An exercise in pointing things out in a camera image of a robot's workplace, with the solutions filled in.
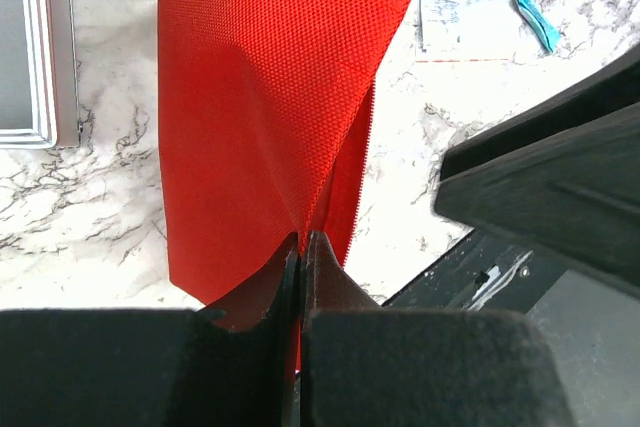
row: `red fabric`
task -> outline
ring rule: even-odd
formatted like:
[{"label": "red fabric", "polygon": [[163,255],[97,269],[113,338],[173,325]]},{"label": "red fabric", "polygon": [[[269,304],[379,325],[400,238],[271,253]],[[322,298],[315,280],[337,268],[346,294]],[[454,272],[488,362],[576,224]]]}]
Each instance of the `red fabric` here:
[{"label": "red fabric", "polygon": [[172,281],[210,303],[285,236],[349,247],[373,79],[409,0],[158,0]]}]

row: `red bag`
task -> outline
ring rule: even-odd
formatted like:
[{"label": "red bag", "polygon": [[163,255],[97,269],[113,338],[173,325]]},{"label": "red bag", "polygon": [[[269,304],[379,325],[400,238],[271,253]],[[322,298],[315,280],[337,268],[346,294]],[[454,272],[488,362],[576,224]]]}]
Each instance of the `red bag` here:
[{"label": "red bag", "polygon": [[373,79],[409,0],[158,0],[172,281],[209,304],[289,232],[354,228]]}]

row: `gray surface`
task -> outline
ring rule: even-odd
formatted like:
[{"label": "gray surface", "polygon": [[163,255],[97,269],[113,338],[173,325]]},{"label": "gray surface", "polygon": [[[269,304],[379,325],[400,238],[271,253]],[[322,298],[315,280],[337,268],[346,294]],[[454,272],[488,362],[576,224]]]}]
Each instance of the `gray surface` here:
[{"label": "gray surface", "polygon": [[32,127],[22,0],[0,0],[0,130]]},{"label": "gray surface", "polygon": [[640,426],[640,302],[567,272],[528,315],[580,427]]}]

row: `white marble table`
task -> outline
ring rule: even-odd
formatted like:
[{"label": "white marble table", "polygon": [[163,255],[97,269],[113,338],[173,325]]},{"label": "white marble table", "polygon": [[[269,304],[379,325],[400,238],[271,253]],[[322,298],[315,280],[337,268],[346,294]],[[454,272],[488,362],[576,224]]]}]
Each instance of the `white marble table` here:
[{"label": "white marble table", "polygon": [[[377,78],[348,272],[377,299],[463,235],[432,213],[444,151],[584,78],[640,40],[638,0],[538,0],[507,63],[416,64],[415,3]],[[0,308],[195,307],[167,275],[156,120],[156,0],[73,0],[83,146],[0,151]]]}]

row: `marble surface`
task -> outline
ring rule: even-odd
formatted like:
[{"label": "marble surface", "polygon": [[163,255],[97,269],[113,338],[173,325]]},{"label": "marble surface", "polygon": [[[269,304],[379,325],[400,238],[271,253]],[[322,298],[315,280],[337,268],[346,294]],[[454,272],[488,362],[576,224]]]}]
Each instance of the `marble surface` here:
[{"label": "marble surface", "polygon": [[[431,209],[444,151],[520,113],[640,40],[638,0],[538,0],[563,34],[526,26],[509,62],[415,61],[413,2],[377,76],[347,271],[383,300],[465,227]],[[156,120],[156,0],[73,0],[79,149],[0,151],[0,308],[197,307],[167,275]]]}]

